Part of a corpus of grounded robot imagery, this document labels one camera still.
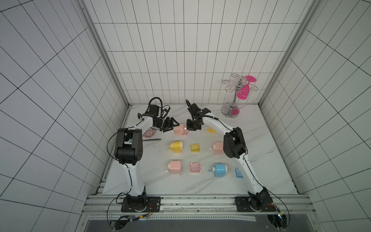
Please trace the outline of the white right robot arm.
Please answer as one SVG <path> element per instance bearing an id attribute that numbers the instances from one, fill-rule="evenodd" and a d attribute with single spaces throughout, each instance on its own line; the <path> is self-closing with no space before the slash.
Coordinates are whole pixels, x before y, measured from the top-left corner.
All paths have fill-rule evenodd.
<path id="1" fill-rule="evenodd" d="M 202 129 L 207 125 L 223 136 L 223 151 L 227 157 L 234 159 L 238 168 L 247 182 L 250 208 L 255 212 L 262 211 L 267 204 L 272 203 L 269 191 L 259 182 L 249 159 L 243 132 L 239 127 L 232 127 L 222 122 L 208 108 L 200 109 L 195 103 L 185 101 L 191 119 L 186 121 L 189 131 Z"/>

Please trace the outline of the yellow sharpener row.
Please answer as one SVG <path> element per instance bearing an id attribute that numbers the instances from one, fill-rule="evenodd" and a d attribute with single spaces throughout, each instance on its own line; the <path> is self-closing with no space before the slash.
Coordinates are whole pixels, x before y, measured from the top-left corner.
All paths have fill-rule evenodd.
<path id="1" fill-rule="evenodd" d="M 173 153 L 181 153 L 183 150 L 183 142 L 182 141 L 172 142 L 169 145 L 168 150 L 172 151 Z"/>

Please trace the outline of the pink sharpener top row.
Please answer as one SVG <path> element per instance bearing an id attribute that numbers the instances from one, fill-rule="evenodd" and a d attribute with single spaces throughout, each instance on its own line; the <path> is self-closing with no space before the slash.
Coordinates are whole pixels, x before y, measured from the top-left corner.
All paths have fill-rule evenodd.
<path id="1" fill-rule="evenodd" d="M 189 131 L 184 124 L 174 127 L 174 134 L 178 136 L 188 135 Z"/>

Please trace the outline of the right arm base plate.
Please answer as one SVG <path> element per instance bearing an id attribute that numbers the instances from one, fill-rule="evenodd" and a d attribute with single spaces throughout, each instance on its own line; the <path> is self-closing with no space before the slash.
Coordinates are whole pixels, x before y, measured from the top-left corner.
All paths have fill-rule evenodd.
<path id="1" fill-rule="evenodd" d="M 272 205 L 259 203 L 257 200 L 251 200 L 249 196 L 239 196 L 234 198 L 234 202 L 238 212 L 252 213 L 273 213 L 276 208 Z"/>

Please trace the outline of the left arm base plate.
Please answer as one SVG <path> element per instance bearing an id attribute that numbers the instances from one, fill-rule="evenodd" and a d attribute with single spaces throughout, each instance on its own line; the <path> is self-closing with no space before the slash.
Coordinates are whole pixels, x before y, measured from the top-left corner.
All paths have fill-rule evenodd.
<path id="1" fill-rule="evenodd" d="M 126 196 L 121 205 L 122 213 L 159 212 L 161 197 L 159 196 Z"/>

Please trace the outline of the yellow tray row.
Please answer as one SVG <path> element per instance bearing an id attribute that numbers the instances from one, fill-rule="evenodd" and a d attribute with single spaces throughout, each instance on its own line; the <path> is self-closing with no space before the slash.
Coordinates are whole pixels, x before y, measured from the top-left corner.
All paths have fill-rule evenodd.
<path id="1" fill-rule="evenodd" d="M 200 144 L 191 144 L 190 145 L 190 150 L 191 150 L 192 153 L 200 152 L 200 150 L 201 150 Z"/>

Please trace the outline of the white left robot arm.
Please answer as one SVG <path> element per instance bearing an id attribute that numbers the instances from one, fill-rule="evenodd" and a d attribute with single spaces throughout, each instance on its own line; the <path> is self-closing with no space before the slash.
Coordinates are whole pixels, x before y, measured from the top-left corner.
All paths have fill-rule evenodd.
<path id="1" fill-rule="evenodd" d="M 180 124 L 168 117 L 170 106 L 163 105 L 162 99 L 153 97 L 143 114 L 138 114 L 140 120 L 136 125 L 120 128 L 117 131 L 114 158 L 126 169 L 130 190 L 124 200 L 130 206 L 146 207 L 146 188 L 141 180 L 139 162 L 144 153 L 143 134 L 148 129 L 168 132 Z"/>

